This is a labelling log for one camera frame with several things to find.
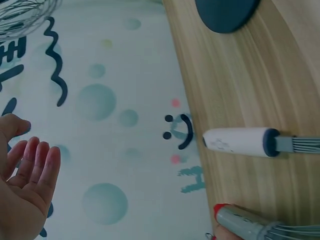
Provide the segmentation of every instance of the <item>pink dot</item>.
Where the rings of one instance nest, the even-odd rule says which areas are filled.
[[[180,163],[180,156],[177,154],[172,155],[170,160],[171,160],[171,163],[174,165],[179,164]]]
[[[174,108],[179,108],[180,107],[180,101],[178,98],[174,98],[171,100],[171,105]]]

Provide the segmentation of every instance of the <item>finger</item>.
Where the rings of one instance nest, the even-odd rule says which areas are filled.
[[[23,188],[31,177],[31,173],[35,165],[35,157],[37,146],[39,144],[39,138],[32,137],[26,144],[22,161],[16,172],[16,175],[9,179],[8,184],[12,186],[17,186]]]
[[[31,123],[29,121],[23,120],[12,113],[0,117],[0,132],[2,132],[6,143],[13,137],[26,133],[30,127]]]
[[[225,227],[218,225],[214,230],[214,235],[218,240],[242,240],[239,236],[235,235]]]
[[[39,145],[37,146],[33,171],[32,171],[29,183],[25,185],[23,189],[29,189],[29,190],[35,189],[40,179],[40,176],[44,170],[49,149],[50,149],[49,144],[45,141],[40,142]]]
[[[29,121],[22,120],[14,114],[0,117],[0,173],[7,162],[7,143],[16,135],[27,132],[31,127]]]
[[[34,189],[34,191],[44,200],[48,208],[54,195],[60,169],[60,161],[60,149],[56,146],[50,148],[45,159],[41,177]]]
[[[2,179],[4,181],[7,181],[14,173],[18,162],[22,159],[24,155],[27,142],[28,141],[26,140],[19,141],[8,153],[8,159],[2,172]]]

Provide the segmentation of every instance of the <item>whisk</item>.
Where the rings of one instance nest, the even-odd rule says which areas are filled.
[[[230,204],[215,205],[214,217],[219,224],[244,240],[320,239],[320,225],[287,226]]]
[[[0,0],[0,41],[24,37],[38,27],[62,0]]]
[[[211,150],[257,157],[276,157],[280,152],[320,154],[320,137],[283,136],[268,127],[214,128],[203,134]]]

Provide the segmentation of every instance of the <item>black squiggle print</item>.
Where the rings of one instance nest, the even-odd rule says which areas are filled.
[[[54,81],[56,84],[58,84],[60,86],[60,88],[62,89],[62,95],[56,104],[58,107],[60,107],[62,104],[64,104],[64,102],[67,98],[68,86],[67,86],[65,80],[63,80],[59,76],[59,74],[62,70],[62,65],[63,65],[62,58],[58,53],[56,53],[54,51],[54,47],[57,44],[58,39],[59,39],[58,33],[56,33],[55,31],[52,31],[52,28],[55,24],[55,19],[52,16],[50,16],[47,18],[47,20],[49,20],[50,25],[44,31],[43,35],[48,36],[48,37],[53,37],[53,41],[52,41],[51,45],[45,51],[45,54],[52,57],[56,63],[55,70],[54,70],[53,74],[51,75],[51,80]]]

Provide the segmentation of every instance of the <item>teal circle print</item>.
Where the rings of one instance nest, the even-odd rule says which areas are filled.
[[[128,199],[116,185],[95,184],[84,193],[82,207],[85,215],[100,225],[119,222],[128,211]]]
[[[123,22],[126,30],[137,30],[141,27],[141,21],[137,18],[128,18]]]
[[[79,92],[75,111],[84,119],[101,121],[113,113],[116,104],[116,94],[111,88],[102,84],[92,84]]]
[[[134,127],[135,125],[137,125],[138,120],[139,116],[137,112],[132,109],[124,110],[120,113],[118,117],[119,124],[127,128]]]
[[[98,63],[92,64],[89,67],[89,71],[88,71],[89,76],[93,79],[102,78],[105,75],[105,73],[106,73],[105,66]]]
[[[71,155],[69,149],[61,144],[56,145],[60,149],[61,154],[61,162],[62,163],[68,163],[71,161]]]

